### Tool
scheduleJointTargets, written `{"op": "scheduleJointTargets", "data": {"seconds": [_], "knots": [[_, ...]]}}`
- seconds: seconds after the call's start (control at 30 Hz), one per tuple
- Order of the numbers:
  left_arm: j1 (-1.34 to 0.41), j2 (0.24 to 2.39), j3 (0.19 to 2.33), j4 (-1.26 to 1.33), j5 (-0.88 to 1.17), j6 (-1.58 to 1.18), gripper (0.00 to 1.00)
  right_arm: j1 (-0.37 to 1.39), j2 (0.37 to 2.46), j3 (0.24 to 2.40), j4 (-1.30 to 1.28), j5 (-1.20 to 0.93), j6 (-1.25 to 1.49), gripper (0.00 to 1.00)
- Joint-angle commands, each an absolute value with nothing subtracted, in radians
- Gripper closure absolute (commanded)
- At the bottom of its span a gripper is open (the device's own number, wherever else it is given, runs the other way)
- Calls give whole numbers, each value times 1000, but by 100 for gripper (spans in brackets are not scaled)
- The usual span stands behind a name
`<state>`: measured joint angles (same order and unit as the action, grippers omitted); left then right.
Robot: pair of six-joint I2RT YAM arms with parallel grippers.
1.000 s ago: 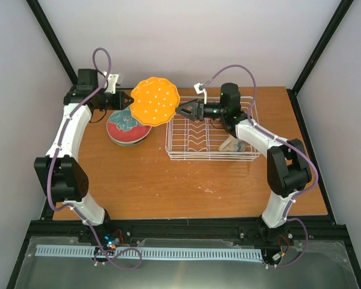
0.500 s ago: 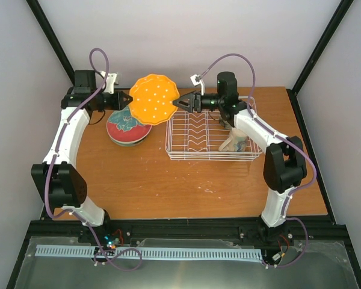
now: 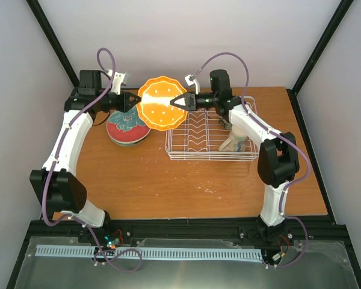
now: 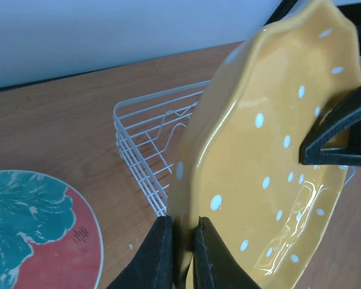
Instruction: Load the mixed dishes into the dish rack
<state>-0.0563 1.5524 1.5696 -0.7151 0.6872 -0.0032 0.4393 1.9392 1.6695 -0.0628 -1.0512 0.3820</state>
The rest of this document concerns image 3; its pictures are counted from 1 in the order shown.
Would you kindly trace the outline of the orange dotted plate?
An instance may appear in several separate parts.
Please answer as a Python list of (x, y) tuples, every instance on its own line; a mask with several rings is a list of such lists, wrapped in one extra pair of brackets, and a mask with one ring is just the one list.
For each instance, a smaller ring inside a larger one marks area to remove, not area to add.
[(170, 104), (184, 93), (181, 83), (167, 76), (148, 79), (138, 90), (141, 101), (137, 104), (139, 118), (157, 131), (176, 129), (187, 118), (187, 112)]

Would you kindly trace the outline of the mint green floral bowl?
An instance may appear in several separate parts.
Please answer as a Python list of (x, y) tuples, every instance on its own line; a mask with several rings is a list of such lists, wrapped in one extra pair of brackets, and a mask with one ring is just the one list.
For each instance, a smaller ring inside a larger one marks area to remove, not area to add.
[(232, 124), (223, 117), (219, 118), (219, 124), (226, 130), (232, 129)]

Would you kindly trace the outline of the cream dragon mug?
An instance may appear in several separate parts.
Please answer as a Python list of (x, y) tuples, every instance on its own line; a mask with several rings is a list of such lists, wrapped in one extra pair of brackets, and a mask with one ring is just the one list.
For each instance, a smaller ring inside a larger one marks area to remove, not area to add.
[(244, 152), (247, 146), (248, 135), (239, 127), (233, 125), (227, 139), (220, 145), (220, 152)]

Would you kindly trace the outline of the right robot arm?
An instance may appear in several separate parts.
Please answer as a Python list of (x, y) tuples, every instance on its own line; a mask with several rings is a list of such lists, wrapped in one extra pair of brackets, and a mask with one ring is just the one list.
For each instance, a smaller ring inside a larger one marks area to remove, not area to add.
[(299, 171), (295, 137), (269, 126), (249, 106), (243, 96), (234, 96), (226, 70), (210, 73), (211, 91), (202, 93), (194, 75), (185, 77), (195, 91), (175, 97), (170, 104), (192, 112), (214, 108), (231, 127), (227, 139), (218, 150), (223, 153), (239, 152), (247, 141), (258, 149), (258, 175), (265, 185), (260, 218), (267, 227), (275, 227), (285, 219), (288, 184)]

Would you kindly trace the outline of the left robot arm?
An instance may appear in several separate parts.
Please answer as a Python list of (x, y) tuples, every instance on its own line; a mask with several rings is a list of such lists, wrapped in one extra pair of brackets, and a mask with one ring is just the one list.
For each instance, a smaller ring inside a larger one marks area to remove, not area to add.
[(112, 238), (113, 227), (106, 222), (106, 211), (92, 204), (84, 185), (76, 177), (76, 167), (82, 145), (98, 112), (111, 110), (123, 113), (131, 110), (141, 98), (123, 91), (127, 73), (111, 69), (82, 70), (79, 85), (64, 103), (63, 124), (52, 152), (41, 169), (32, 170), (29, 180), (42, 206), (42, 217), (48, 226), (48, 216), (61, 213), (92, 227), (99, 242)]

